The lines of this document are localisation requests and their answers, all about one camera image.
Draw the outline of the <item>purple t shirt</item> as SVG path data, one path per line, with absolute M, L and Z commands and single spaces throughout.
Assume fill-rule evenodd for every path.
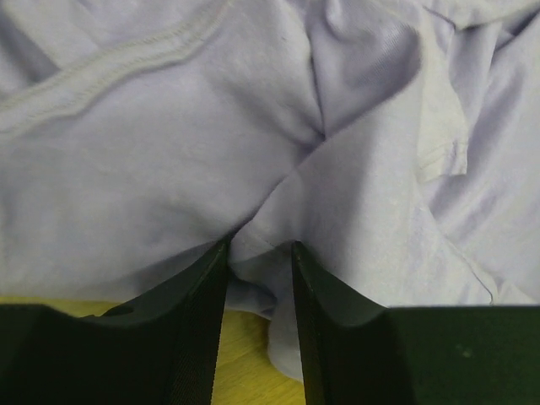
M 537 304 L 538 2 L 2 2 L 2 295 L 129 300 L 227 234 L 295 379 L 295 240 L 384 306 Z

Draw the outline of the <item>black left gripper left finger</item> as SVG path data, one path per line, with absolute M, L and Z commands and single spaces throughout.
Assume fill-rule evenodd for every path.
M 190 267 L 101 316 L 1 308 L 4 404 L 208 404 L 228 282 L 220 241 Z

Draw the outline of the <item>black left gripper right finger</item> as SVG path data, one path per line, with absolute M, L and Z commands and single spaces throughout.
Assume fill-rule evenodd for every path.
M 386 308 L 292 246 L 309 404 L 536 404 L 533 305 Z

